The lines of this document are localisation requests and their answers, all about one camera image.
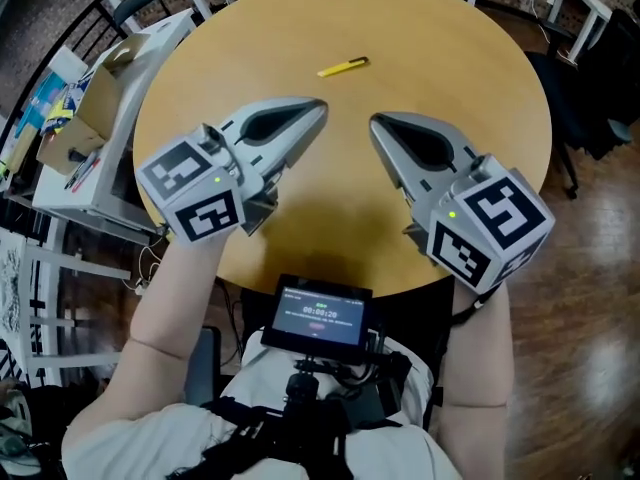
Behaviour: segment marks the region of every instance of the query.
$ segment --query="white chair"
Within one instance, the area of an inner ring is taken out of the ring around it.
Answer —
[[[0,228],[0,338],[2,338],[18,366],[28,374],[35,374],[39,368],[48,372],[47,383],[60,384],[61,368],[109,365],[118,362],[119,352],[58,354],[57,340],[53,340],[50,350],[44,346],[43,355],[33,355],[31,349],[31,324],[55,327],[74,327],[75,321],[57,317],[55,297],[49,300],[47,315],[35,317],[31,314],[31,285],[34,262],[47,263],[53,275],[53,292],[57,294],[57,279],[60,268],[86,272],[99,276],[128,280],[127,270],[97,265],[73,256],[48,250],[27,243],[27,239],[16,233]]]

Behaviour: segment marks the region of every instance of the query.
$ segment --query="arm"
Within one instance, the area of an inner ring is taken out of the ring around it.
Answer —
[[[474,300],[456,282],[453,312]],[[513,375],[509,296],[503,285],[466,324],[452,329],[445,359],[438,441],[465,479],[504,478]]]
[[[133,315],[113,379],[71,423],[63,448],[105,423],[138,419],[180,400],[226,238],[169,245]]]

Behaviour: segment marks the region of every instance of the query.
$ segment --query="black cable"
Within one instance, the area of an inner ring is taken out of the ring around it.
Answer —
[[[238,355],[238,347],[236,347],[231,357],[220,365],[220,368],[222,368],[223,366],[227,366],[231,361],[233,361],[233,358],[236,357],[237,355]]]
[[[231,358],[229,358],[224,364],[227,364],[228,361],[233,359],[235,355],[239,352],[240,356],[244,354],[244,347],[242,346],[242,340],[240,339],[240,333],[238,332],[238,328],[236,327],[236,320],[234,317],[234,307],[235,304],[240,301],[235,301],[233,305],[231,304],[231,297],[229,296],[229,290],[227,290],[227,286],[225,285],[222,279],[216,279],[216,284],[222,289],[222,293],[224,295],[224,302],[227,308],[227,315],[229,315],[229,323],[231,324],[231,330],[236,338],[236,352]]]
[[[378,330],[377,344],[376,344],[375,335],[371,334],[371,337],[372,338],[370,338],[369,341],[367,342],[367,351],[368,352],[373,351],[376,354],[382,354],[384,350],[384,339],[385,339],[384,327],[380,326],[380,329]],[[360,384],[364,384],[370,378],[374,378],[377,373],[378,373],[377,366],[374,368],[373,363],[367,363],[367,366],[365,367],[364,372],[362,372],[361,375],[353,376],[353,379],[357,381],[354,385],[358,386]]]

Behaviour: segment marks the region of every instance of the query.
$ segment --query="wrist strap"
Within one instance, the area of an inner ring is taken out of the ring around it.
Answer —
[[[498,288],[500,288],[501,285],[502,283],[495,285],[488,292],[479,295],[475,302],[471,304],[471,306],[469,306],[467,309],[461,311],[460,313],[452,315],[451,327],[459,327],[466,324],[469,319],[473,315],[475,315],[482,306],[484,306],[485,302],[487,302],[491,298],[491,296],[498,290]]]

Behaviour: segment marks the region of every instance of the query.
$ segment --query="chair leg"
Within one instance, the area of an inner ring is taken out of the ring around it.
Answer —
[[[86,272],[87,274],[94,274],[97,276],[124,279],[125,281],[131,279],[131,272],[128,270],[120,270],[118,268],[105,267],[104,265],[82,261],[73,256],[69,256],[68,254],[48,251],[35,245],[27,245],[26,250],[29,253],[30,259],[46,261],[53,266],[67,268],[69,270],[77,270],[79,272]]]
[[[573,168],[571,157],[569,157],[567,146],[564,142],[560,141],[554,142],[554,145],[556,147],[556,151],[560,155],[560,159],[562,160],[565,169],[567,170],[567,173],[569,174],[569,178],[571,178],[571,183],[573,183],[570,188],[565,189],[565,192],[567,193],[567,196],[569,196],[569,199],[576,199],[578,197],[578,178],[576,177],[576,171]]]
[[[32,325],[55,325],[56,327],[76,327],[77,322],[71,318],[42,318],[32,316],[29,318]]]
[[[158,1],[160,2],[160,6],[162,7],[162,10],[167,15],[167,18],[171,16],[171,11],[167,7],[167,4],[164,3],[164,0],[158,0]]]
[[[106,366],[117,364],[120,352],[104,352],[97,354],[73,354],[70,356],[42,355],[28,359],[28,371],[38,368],[82,368],[85,366]]]

